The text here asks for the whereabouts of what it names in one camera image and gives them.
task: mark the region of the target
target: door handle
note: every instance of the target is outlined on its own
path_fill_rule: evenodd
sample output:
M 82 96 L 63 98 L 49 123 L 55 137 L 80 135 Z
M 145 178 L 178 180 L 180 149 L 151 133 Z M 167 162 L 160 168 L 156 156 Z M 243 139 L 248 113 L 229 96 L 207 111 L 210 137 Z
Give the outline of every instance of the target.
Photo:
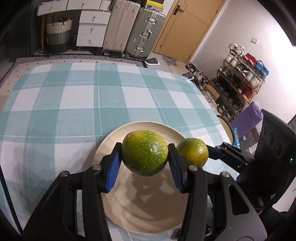
M 178 11 L 184 12 L 184 10 L 180 9 L 180 7 L 181 7 L 180 5 L 177 5 L 177 7 L 175 8 L 175 11 L 173 13 L 173 15 L 176 15 Z

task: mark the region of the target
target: shelf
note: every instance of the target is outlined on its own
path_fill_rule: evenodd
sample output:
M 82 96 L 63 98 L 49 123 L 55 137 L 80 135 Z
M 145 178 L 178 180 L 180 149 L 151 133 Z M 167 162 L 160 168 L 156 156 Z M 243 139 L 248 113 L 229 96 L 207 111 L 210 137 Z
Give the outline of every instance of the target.
M 249 81 L 246 80 L 246 78 L 243 78 L 243 76 L 240 74 L 241 71 L 238 71 L 237 68 L 233 67 L 233 66 L 230 65 L 230 64 L 228 64 L 228 65 L 225 66 L 225 67 L 229 67 L 229 66 L 231 66 L 231 68 L 234 69 L 234 70 L 238 73 L 237 76 L 241 79 L 242 82 L 246 83 L 246 84 L 247 84 L 247 85 L 248 85 L 253 91 L 255 91 L 255 92 L 258 94 L 260 85 L 255 89 L 255 88 L 251 85 L 251 83 L 250 83 Z
M 214 89 L 219 93 L 219 95 L 221 96 L 221 98 L 224 100 L 224 102 L 226 102 L 226 105 L 233 111 L 234 115 L 233 117 L 235 117 L 235 114 L 237 114 L 238 112 L 240 112 L 244 107 L 242 107 L 241 109 L 235 111 L 232 107 L 232 105 L 229 103 L 228 99 L 224 96 L 224 94 L 219 90 L 219 88 L 215 85 L 215 83 L 210 80 L 211 85 L 214 87 Z
M 259 71 L 256 70 L 254 68 L 254 66 L 250 65 L 246 60 L 244 60 L 243 57 L 239 56 L 236 52 L 234 52 L 234 50 L 232 50 L 231 48 L 230 49 L 230 52 L 234 53 L 236 57 L 238 57 L 241 61 L 243 61 L 255 74 L 257 74 Z M 259 76 L 260 79 L 262 79 L 263 81 L 265 80 L 265 78 L 262 78 L 259 74 L 257 74 Z
M 228 84 L 230 85 L 230 87 L 231 87 L 232 89 L 235 90 L 235 92 L 238 94 L 238 96 L 242 99 L 242 101 L 243 101 L 244 103 L 246 103 L 246 102 L 248 102 L 248 101 L 250 100 L 250 99 L 246 100 L 246 99 L 242 96 L 242 94 L 237 90 L 237 88 L 235 88 L 235 87 L 230 83 L 228 77 L 226 77 L 225 75 L 223 75 L 223 74 L 221 73 L 220 70 L 218 70 L 218 73 L 220 74 L 220 76 L 223 77 L 223 79 L 225 79 L 225 80 L 228 82 Z

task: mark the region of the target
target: cardboard box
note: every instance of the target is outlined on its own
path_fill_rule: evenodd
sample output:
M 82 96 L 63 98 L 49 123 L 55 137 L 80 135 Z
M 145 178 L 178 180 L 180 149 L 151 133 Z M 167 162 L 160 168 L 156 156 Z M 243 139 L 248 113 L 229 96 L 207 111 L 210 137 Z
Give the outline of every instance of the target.
M 210 95 L 211 95 L 211 97 L 213 98 L 214 101 L 216 101 L 216 100 L 220 97 L 219 93 L 218 93 L 218 92 L 214 89 L 214 87 L 211 86 L 211 85 L 206 85 L 206 86 L 202 89 L 202 91 L 207 91 L 207 92 L 209 92 Z

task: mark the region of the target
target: door frame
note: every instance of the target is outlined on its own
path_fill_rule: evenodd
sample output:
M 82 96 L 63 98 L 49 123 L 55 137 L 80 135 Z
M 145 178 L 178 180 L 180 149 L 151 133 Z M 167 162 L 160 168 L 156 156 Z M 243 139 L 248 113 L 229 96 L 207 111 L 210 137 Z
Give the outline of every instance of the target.
M 190 55 L 189 59 L 187 60 L 186 64 L 191 60 L 191 57 L 194 55 L 194 53 L 196 52 L 197 48 L 200 46 L 201 42 L 203 41 L 203 39 L 204 39 L 205 36 L 207 35 L 208 31 L 211 29 L 213 23 L 215 22 L 217 16 L 218 16 L 219 13 L 221 12 L 221 10 L 222 10 L 222 8 L 223 8 L 223 6 L 224 6 L 224 4 L 225 4 L 226 1 L 227 1 L 227 0 L 224 0 L 224 1 L 222 2 L 220 8 L 219 8 L 218 11 L 216 12 L 216 15 L 214 16 L 214 18 L 213 18 L 213 20 L 211 21 L 210 25 L 208 26 L 207 30 L 205 31 L 205 33 L 203 34 L 202 38 L 200 39 L 200 41 L 198 42 L 198 44 L 197 44 L 196 47 L 194 48 L 194 50 L 193 50 L 193 52 L 191 53 L 191 55 Z M 165 18 L 165 23 L 164 23 L 163 27 L 161 28 L 161 31 L 160 31 L 160 33 L 159 33 L 159 35 L 158 35 L 158 37 L 157 37 L 157 39 L 156 39 L 156 41 L 155 41 L 155 44 L 154 44 L 154 46 L 153 46 L 153 48 L 152 48 L 152 52 L 154 52 L 154 50 L 156 49 L 156 46 L 158 45 L 158 42 L 159 42 L 159 40 L 160 40 L 160 37 L 162 36 L 162 34 L 163 34 L 163 32 L 164 32 L 164 30 L 165 30 L 165 28 L 166 28 L 166 26 L 167 26 L 167 23 L 169 22 L 169 20 L 170 20 L 172 14 L 173 14 L 173 12 L 174 12 L 174 10 L 175 10 L 175 8 L 176 8 L 178 2 L 179 2 L 179 0 L 174 0 L 174 3 L 172 4 L 172 6 L 171 6 L 171 8 L 170 8 L 170 11 L 168 12 L 167 17 Z

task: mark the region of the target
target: black speaker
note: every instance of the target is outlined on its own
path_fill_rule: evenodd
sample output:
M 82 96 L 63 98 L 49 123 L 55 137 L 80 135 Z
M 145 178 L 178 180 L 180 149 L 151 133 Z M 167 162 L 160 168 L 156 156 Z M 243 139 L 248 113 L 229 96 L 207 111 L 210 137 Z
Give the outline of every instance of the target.
M 262 110 L 264 117 L 254 162 L 248 170 L 252 197 L 271 207 L 296 176 L 296 133 L 275 115 Z

